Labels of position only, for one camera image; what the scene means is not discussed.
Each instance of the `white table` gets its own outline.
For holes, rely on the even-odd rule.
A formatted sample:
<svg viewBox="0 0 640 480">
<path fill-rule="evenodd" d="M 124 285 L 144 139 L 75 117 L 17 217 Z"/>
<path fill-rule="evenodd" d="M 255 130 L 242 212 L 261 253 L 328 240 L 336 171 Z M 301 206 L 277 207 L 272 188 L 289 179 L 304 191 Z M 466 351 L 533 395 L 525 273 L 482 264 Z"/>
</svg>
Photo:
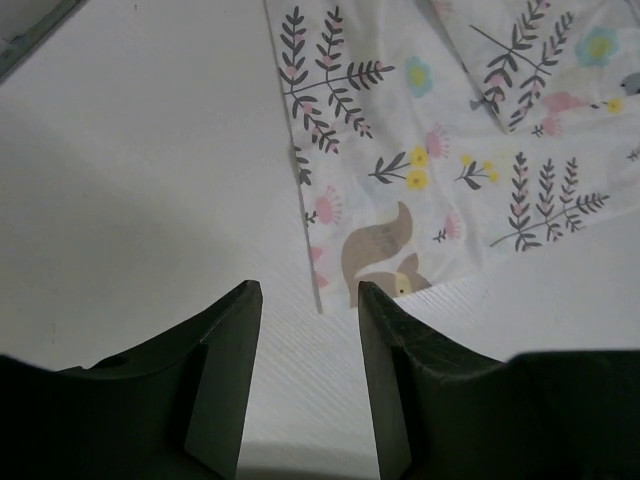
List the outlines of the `white table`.
<svg viewBox="0 0 640 480">
<path fill-rule="evenodd" d="M 0 86 L 0 347 L 89 366 L 245 278 L 240 464 L 377 478 L 354 311 L 315 309 L 259 0 L 90 0 Z M 640 214 L 403 302 L 504 359 L 640 346 Z"/>
</svg>

